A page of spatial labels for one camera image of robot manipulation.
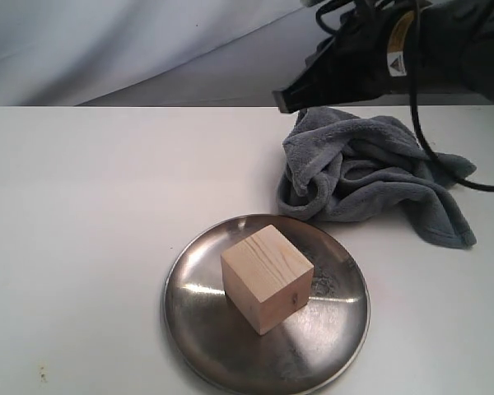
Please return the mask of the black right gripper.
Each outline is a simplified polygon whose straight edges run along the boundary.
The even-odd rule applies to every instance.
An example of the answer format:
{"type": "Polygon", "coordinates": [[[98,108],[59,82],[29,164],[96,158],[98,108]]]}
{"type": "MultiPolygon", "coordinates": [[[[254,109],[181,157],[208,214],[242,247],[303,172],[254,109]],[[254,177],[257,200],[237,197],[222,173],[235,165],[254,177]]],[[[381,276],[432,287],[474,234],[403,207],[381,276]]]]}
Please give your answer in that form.
{"type": "Polygon", "coordinates": [[[304,74],[272,91],[282,114],[374,100],[411,90],[423,1],[321,1],[315,23],[326,34],[304,74]]]}

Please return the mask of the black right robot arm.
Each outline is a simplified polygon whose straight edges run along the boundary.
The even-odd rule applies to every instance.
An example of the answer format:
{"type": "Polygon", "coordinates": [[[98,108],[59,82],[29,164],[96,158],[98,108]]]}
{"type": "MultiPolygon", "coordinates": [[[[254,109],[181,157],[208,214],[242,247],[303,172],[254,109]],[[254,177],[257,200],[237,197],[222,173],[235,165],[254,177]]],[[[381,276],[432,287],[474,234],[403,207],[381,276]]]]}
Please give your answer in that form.
{"type": "Polygon", "coordinates": [[[471,91],[494,104],[494,1],[355,1],[333,28],[324,15],[346,6],[322,1],[329,34],[288,86],[273,92],[284,114],[408,93],[471,91]]]}

